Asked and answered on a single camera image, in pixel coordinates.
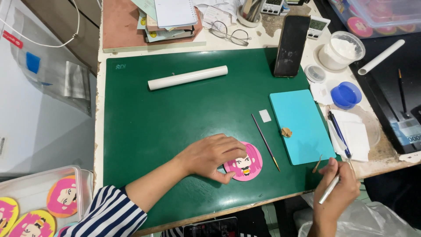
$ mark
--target table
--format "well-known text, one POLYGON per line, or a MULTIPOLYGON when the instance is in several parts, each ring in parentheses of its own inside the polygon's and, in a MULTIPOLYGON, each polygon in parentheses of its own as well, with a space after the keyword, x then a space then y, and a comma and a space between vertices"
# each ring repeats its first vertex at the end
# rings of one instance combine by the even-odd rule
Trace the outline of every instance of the table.
MULTIPOLYGON (((313 2, 309 3, 308 6, 312 9, 310 12, 311 15, 320 16, 313 2)), ((229 31, 234 31, 235 29, 246 30, 249 33, 249 36, 252 37, 252 40, 249 41, 249 45, 247 48, 265 48, 265 47, 278 46, 280 32, 281 32, 280 29, 275 32, 274 37, 270 37, 269 35, 267 35, 265 33, 265 28, 262 25, 253 29, 243 27, 239 24, 237 26, 229 27, 229 31)), ((97 78, 98 83, 97 83, 97 94, 96 94, 96 126, 95 126, 95 157, 94 157, 94 191, 95 192, 97 192, 98 189, 103 186, 104 99, 105 99, 104 96, 105 96, 105 79, 106 79, 105 78, 106 77, 105 61, 107 58, 132 57, 132 56, 153 55, 153 54, 168 54, 168 53, 177 53, 177 52, 244 49, 243 46, 238 46, 231 43, 230 41, 217 38, 214 35, 210 34, 207 30, 204 30, 201 32, 201 34, 204 34, 207 40, 206 46, 105 54, 102 52, 102 32, 103 32, 103 28, 101 25, 100 49, 99 49, 99 59, 98 59, 99 71, 98 71, 98 78, 97 78)), ((330 33, 325 32, 318 40, 309 39, 306 42, 303 58, 301 61, 301 66, 303 68, 308 64, 315 63, 315 59, 313 57, 314 50, 320 45, 328 42, 329 37, 330 37, 330 33)), ((327 72, 327 78, 332 84, 336 84, 336 85, 342 81, 350 81, 350 82, 353 82, 354 84, 357 84, 349 68, 347 68, 346 70, 343 70, 340 73, 327 72)), ((370 113, 374 115, 373 110, 371 109, 370 104, 368 103, 365 96, 363 96, 363 99, 361 103, 359 104, 359 106, 365 111, 369 111, 370 113)), ((386 139, 384 133, 382 133, 379 144, 376 147, 372 148, 370 151, 370 154, 369 154, 370 161, 367 163, 353 162, 353 166, 355 168, 358 178, 366 178, 373 175, 401 169, 404 167, 408 167, 408 166, 420 163, 419 160, 418 161, 415 160, 413 163, 411 163, 411 162, 400 161, 400 159, 407 159, 407 160, 413 159, 414 160, 414 157, 413 157, 413 154, 408 154, 405 156, 397 155, 396 152, 393 150, 390 142, 386 139)), ((142 230, 140 232, 135 233, 135 235, 142 236, 144 234, 154 233, 154 232, 165 230, 168 228, 205 220, 205 219, 212 218, 215 216, 237 212, 239 210, 251 208, 258 205, 263 205, 269 202, 296 196, 299 194, 300 193, 290 194, 287 196, 277 197, 274 199, 265 200, 258 203, 251 203, 249 205, 244 205, 241 207, 236 207, 236 208, 224 210, 217 213, 212 213, 209 215, 203 215, 196 218, 173 222, 166 225, 161 225, 154 228, 142 230)))

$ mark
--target striped sleeve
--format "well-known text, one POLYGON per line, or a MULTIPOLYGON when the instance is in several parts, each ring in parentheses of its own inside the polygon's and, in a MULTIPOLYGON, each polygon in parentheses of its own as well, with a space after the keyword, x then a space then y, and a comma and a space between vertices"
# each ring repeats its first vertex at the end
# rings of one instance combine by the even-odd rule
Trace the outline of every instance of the striped sleeve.
POLYGON ((128 237, 146 220, 146 213, 114 186, 101 188, 79 223, 60 237, 128 237))

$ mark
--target person's left hand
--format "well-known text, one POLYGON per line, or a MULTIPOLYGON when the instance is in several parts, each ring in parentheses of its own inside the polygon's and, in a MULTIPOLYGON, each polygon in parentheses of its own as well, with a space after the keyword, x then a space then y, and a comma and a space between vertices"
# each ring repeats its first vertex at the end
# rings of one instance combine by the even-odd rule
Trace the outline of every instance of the person's left hand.
POLYGON ((227 184, 235 172, 223 174, 217 168, 227 161, 246 156, 244 144, 221 133, 192 143, 174 159, 181 162, 186 175, 197 174, 227 184))

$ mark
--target eyeglasses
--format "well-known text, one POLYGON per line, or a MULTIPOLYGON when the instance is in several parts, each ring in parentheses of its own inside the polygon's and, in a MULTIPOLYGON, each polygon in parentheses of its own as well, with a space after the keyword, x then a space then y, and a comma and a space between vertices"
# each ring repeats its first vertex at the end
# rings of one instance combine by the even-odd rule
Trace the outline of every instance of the eyeglasses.
POLYGON ((247 46, 247 41, 251 40, 251 37, 248 36, 248 33, 241 29, 235 30, 231 35, 228 35, 227 26, 220 21, 213 22, 209 31, 217 37, 227 38, 231 40, 231 42, 242 46, 247 46))

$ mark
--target blue pen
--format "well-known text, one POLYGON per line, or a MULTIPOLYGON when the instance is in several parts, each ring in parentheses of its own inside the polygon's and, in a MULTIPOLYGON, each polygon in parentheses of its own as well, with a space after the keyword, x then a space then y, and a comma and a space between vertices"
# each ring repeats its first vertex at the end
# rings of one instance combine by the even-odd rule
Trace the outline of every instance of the blue pen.
POLYGON ((331 111, 329 111, 329 117, 330 117, 330 120, 333 123, 333 126, 335 127, 336 133, 338 134, 339 138, 346 145, 345 154, 346 154, 347 158, 351 159, 351 153, 349 152, 348 145, 346 144, 344 136, 342 135, 341 130, 339 129, 338 122, 336 121, 335 116, 333 115, 333 113, 331 111))

